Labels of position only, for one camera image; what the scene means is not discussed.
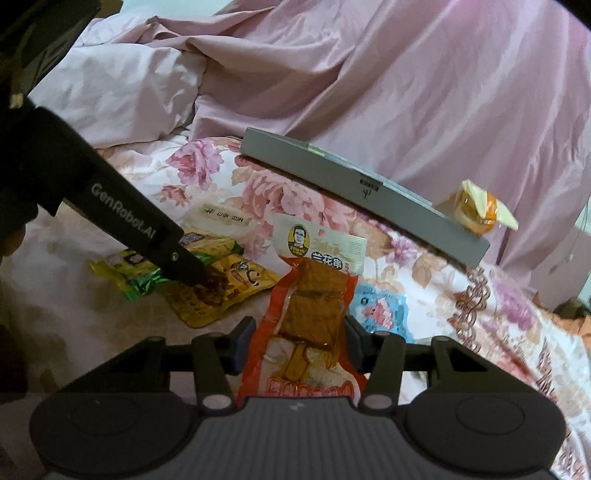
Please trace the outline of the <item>red dried tofu snack packet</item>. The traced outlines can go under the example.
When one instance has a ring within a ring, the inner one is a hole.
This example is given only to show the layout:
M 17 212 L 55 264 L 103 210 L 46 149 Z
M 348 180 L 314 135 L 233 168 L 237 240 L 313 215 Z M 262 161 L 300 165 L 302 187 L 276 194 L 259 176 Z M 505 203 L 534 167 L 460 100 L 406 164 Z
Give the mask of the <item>red dried tofu snack packet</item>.
M 273 217 L 273 248 L 290 270 L 249 344 L 238 402 L 249 397 L 346 397 L 363 379 L 346 354 L 345 317 L 367 241 L 287 214 Z

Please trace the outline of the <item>pink satin sheet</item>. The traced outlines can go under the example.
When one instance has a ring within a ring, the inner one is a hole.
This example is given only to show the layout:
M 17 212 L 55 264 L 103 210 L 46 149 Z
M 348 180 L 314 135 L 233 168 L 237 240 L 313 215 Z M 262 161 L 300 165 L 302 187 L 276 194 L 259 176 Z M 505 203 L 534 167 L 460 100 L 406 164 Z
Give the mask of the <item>pink satin sheet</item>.
M 555 1 L 235 1 L 81 44 L 205 60 L 195 137 L 273 131 L 432 201 L 477 182 L 519 220 L 489 258 L 528 292 L 590 194 L 590 32 Z

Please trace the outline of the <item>green snack packet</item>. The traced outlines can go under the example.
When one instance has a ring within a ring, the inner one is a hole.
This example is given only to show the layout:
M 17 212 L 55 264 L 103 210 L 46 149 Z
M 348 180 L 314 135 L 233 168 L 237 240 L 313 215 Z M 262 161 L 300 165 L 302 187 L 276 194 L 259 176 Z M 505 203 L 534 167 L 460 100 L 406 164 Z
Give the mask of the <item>green snack packet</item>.
M 231 254 L 243 253 L 235 239 L 195 228 L 186 230 L 179 243 L 207 267 Z M 169 282 L 159 267 L 131 249 L 91 261 L 89 268 L 94 275 L 113 281 L 129 300 L 145 297 Z

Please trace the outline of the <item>yellow orange snack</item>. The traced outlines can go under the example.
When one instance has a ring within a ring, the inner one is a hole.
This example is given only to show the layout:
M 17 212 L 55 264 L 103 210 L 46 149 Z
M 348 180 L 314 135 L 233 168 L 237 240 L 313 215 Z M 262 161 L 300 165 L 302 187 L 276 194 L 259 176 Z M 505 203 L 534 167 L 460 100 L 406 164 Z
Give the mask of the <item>yellow orange snack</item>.
M 513 231 L 519 229 L 519 222 L 512 211 L 470 179 L 463 180 L 458 189 L 435 208 L 480 237 L 498 225 Z

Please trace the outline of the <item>white rice cracker packet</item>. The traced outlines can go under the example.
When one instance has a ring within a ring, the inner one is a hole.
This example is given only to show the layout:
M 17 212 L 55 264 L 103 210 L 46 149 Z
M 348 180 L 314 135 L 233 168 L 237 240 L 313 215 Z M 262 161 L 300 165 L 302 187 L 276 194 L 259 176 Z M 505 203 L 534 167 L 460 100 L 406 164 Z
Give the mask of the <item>white rice cracker packet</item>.
M 204 203 L 192 212 L 196 224 L 211 231 L 226 229 L 249 229 L 253 225 L 252 216 L 241 210 L 223 205 Z

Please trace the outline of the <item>grey snack box tray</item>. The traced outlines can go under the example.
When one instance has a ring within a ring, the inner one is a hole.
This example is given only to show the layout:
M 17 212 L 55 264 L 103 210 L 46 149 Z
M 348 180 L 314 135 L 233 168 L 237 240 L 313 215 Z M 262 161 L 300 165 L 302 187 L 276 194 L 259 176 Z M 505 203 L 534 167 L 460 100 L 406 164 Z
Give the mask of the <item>grey snack box tray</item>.
M 249 128 L 240 151 L 396 226 L 465 266 L 477 267 L 490 242 L 420 195 L 310 143 Z

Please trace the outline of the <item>pale pink pillow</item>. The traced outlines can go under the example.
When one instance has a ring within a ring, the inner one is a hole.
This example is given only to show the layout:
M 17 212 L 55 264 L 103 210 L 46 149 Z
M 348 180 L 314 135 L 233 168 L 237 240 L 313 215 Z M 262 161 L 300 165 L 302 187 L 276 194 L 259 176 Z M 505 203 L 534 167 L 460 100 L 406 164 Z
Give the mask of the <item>pale pink pillow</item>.
M 151 142 L 191 120 L 205 66 L 204 56 L 168 47 L 75 47 L 29 98 L 95 148 Z

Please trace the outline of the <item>blue shrimp snack packet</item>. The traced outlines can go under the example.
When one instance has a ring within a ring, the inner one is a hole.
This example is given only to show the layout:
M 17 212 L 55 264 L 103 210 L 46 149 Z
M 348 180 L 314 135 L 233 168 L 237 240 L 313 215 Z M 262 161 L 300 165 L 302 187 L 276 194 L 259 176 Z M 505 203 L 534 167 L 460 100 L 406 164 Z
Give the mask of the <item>blue shrimp snack packet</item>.
M 403 337 L 408 343 L 415 340 L 408 328 L 406 297 L 389 290 L 380 290 L 360 283 L 349 304 L 349 315 L 369 333 L 388 332 Z

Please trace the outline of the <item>floral quilt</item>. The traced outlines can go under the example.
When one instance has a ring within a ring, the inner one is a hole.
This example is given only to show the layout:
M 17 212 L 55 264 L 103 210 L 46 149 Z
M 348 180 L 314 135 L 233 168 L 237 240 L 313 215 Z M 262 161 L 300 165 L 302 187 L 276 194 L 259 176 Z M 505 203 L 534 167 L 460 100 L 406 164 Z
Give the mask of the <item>floral quilt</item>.
M 362 282 L 406 298 L 407 331 L 418 341 L 451 336 L 551 398 L 567 421 L 554 463 L 561 479 L 590 475 L 590 353 L 536 306 L 501 269 L 463 270 L 392 228 L 238 154 L 224 138 L 154 143 L 104 151 L 105 158 L 167 215 L 190 223 L 205 204 L 235 210 L 249 227 L 238 241 L 247 257 L 287 271 L 271 245 L 273 214 L 304 219 L 368 242 Z M 1 267 L 1 321 L 28 364 L 29 391 L 1 408 L 1 475 L 36 479 L 44 469 L 30 442 L 28 421 L 50 392 L 135 342 L 158 335 L 189 340 L 186 327 L 160 293 L 130 301 L 90 263 L 119 245 L 68 207 L 40 214 L 23 245 Z

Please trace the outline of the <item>yellow duck snack packet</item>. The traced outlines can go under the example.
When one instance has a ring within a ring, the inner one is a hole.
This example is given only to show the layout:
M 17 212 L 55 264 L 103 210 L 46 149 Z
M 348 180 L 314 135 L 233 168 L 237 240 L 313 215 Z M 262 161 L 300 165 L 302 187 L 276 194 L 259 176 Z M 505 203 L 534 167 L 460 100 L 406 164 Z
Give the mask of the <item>yellow duck snack packet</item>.
M 273 288 L 280 275 L 242 255 L 231 254 L 206 267 L 203 284 L 171 283 L 164 296 L 178 318 L 193 329 L 219 320 L 230 307 Z

